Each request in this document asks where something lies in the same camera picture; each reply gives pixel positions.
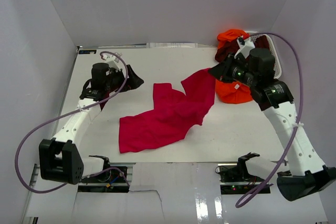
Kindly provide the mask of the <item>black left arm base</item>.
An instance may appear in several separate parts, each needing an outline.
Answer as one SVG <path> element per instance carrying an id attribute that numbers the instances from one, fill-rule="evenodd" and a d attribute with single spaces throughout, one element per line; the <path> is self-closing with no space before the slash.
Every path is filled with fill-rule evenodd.
<path id="1" fill-rule="evenodd" d="M 126 166 L 118 167 L 120 171 L 112 169 L 95 177 L 82 181 L 82 192 L 88 193 L 128 193 L 129 186 L 126 184 L 123 175 L 127 177 Z"/>

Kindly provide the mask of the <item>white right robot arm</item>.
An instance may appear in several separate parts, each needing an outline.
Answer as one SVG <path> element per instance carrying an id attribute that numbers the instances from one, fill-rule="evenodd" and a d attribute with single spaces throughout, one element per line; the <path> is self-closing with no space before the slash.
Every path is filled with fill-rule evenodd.
<path id="1" fill-rule="evenodd" d="M 274 66 L 268 49 L 254 48 L 248 56 L 228 55 L 208 73 L 218 81 L 238 81 L 249 87 L 284 148 L 281 158 L 289 162 L 289 171 L 278 173 L 277 187 L 286 200 L 295 201 L 332 184 L 335 168 L 327 167 L 315 152 L 300 123 L 302 108 L 296 109 L 288 86 L 274 77 Z"/>

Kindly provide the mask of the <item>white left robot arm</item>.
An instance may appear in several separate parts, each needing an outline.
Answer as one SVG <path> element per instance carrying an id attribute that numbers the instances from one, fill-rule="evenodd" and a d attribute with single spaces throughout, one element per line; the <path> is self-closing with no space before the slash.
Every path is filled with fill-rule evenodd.
<path id="1" fill-rule="evenodd" d="M 90 124 L 104 108 L 105 99 L 117 92 L 137 89 L 144 81 L 130 65 L 126 69 L 108 63 L 95 63 L 91 78 L 83 85 L 77 104 L 78 112 L 49 140 L 39 145 L 40 175 L 42 179 L 77 184 L 82 178 L 94 176 L 104 182 L 110 178 L 108 158 L 90 155 L 82 158 L 79 147 Z"/>

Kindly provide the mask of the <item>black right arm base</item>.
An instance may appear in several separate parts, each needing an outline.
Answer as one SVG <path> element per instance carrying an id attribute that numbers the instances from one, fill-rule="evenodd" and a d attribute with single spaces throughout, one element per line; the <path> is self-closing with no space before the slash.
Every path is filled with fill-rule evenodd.
<path id="1" fill-rule="evenodd" d="M 243 178 L 242 173 L 238 171 L 237 165 L 218 165 L 215 168 L 215 173 L 220 176 L 221 195 L 244 195 L 264 181 L 254 175 L 248 175 L 248 178 Z"/>

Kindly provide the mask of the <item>magenta t shirt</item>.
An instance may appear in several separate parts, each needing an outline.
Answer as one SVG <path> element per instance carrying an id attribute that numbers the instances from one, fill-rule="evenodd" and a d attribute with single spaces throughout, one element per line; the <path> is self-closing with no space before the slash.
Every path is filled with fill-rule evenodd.
<path id="1" fill-rule="evenodd" d="M 121 154 L 154 150 L 184 139 L 194 125 L 202 125 L 214 105 L 215 78 L 207 69 L 181 82 L 183 92 L 170 83 L 153 85 L 153 109 L 119 120 Z"/>

